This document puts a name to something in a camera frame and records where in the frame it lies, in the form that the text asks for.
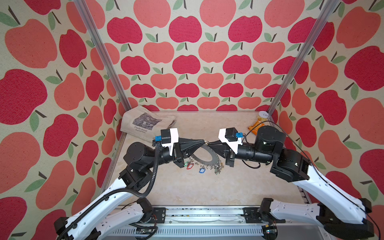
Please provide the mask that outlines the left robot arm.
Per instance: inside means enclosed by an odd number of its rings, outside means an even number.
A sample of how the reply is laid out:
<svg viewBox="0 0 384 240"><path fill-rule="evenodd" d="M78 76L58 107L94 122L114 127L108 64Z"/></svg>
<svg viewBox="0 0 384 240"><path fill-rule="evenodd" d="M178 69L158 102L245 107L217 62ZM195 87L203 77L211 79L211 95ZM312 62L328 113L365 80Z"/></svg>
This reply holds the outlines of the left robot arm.
<svg viewBox="0 0 384 240"><path fill-rule="evenodd" d="M127 167L103 195L71 217L55 221L58 239L102 240L123 226L137 227L148 221L154 208L147 196L155 185L159 166L175 163L183 168L186 158L207 145L204 140L163 141L158 136L152 147L140 142L131 144L124 156Z"/></svg>

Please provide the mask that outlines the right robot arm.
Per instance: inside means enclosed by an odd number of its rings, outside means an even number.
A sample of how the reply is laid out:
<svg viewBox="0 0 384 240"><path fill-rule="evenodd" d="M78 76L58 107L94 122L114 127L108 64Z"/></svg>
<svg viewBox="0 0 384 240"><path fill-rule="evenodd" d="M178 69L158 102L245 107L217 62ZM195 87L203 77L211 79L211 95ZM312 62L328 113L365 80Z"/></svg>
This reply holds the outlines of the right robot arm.
<svg viewBox="0 0 384 240"><path fill-rule="evenodd" d="M368 219L371 202L347 194L318 172L310 159L286 149L285 140L285 133L272 126L263 126L259 128L254 144L242 143L240 133L230 128L221 129L219 140L208 145L230 167L236 159L271 165L272 174L300 187L319 201L317 204L289 204L264 198L258 211L251 214L253 219L264 223L285 220L309 223L343 240L374 237L374 223Z"/></svg>

